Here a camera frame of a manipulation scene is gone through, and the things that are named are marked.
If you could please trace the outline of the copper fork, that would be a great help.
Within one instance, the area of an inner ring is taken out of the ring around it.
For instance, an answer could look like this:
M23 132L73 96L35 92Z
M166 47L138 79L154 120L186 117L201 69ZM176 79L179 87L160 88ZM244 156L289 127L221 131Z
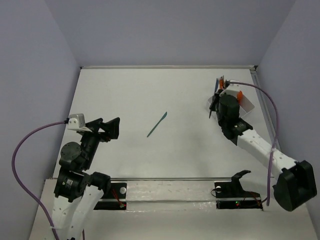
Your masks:
M222 83L223 83L223 89L226 89L229 85L224 75L222 76Z

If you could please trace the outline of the dark blue plastic knife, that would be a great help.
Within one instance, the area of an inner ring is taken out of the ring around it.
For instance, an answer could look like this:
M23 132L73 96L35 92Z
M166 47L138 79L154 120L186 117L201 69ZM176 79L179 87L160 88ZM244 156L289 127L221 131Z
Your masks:
M220 79L217 78L216 79L216 82L215 82L215 89L214 89L214 92L216 93L220 88Z

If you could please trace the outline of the orange plastic spoon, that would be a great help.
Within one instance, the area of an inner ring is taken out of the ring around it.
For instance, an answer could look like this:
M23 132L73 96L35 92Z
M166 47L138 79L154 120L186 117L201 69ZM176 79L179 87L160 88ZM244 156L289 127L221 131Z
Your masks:
M241 104L242 100L243 100L243 92L240 90L237 95L236 95L236 98L237 98L237 101L239 104Z

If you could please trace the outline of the teal plastic knife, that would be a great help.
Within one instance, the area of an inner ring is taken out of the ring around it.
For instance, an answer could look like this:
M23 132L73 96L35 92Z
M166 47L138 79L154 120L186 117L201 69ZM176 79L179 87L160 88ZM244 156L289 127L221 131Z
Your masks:
M149 131L147 134L147 138L155 131L155 129L158 127L158 125L167 117L168 112L166 111L163 116L160 118L160 120L154 125L154 127Z

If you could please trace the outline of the orange yellow chopstick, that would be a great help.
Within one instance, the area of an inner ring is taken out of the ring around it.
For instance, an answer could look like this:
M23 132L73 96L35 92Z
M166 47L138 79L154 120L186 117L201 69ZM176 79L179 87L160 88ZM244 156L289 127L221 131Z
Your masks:
M220 88L220 89L224 89L224 88L225 88L225 79L224 79L224 76L222 76L222 77L219 79L219 88Z

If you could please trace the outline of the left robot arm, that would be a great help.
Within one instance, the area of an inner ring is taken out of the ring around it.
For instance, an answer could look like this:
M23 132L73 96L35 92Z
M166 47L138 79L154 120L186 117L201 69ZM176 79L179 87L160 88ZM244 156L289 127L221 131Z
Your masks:
M120 118L86 122L82 113L71 114L67 129L81 135L80 142L68 142L60 150L60 170L54 188L52 232L60 240L78 240L85 221L98 201L110 194L111 178L90 169L100 143L119 137Z

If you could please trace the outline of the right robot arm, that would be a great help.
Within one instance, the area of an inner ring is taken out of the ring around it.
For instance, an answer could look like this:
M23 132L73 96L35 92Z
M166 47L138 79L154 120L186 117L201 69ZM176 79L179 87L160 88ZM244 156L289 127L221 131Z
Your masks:
M233 95L216 92L212 96L210 112L216 114L223 135L239 148L245 150L267 168L276 183L267 182L276 202L292 212L317 195L312 165L297 161L274 149L254 128L240 118L240 104Z

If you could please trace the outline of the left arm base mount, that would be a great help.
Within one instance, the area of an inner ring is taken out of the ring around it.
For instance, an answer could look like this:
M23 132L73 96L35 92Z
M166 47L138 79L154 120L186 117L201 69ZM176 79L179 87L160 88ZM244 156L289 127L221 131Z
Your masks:
M108 193L98 201L96 211L125 211L127 209L127 183L112 182Z

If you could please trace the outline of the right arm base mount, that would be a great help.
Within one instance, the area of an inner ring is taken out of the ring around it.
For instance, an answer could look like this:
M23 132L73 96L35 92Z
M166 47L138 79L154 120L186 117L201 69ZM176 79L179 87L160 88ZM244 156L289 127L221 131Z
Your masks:
M250 170L242 170L234 174L230 181L218 181L210 194L216 199L218 210L263 210L261 195L257 192L244 190L240 179L251 173Z

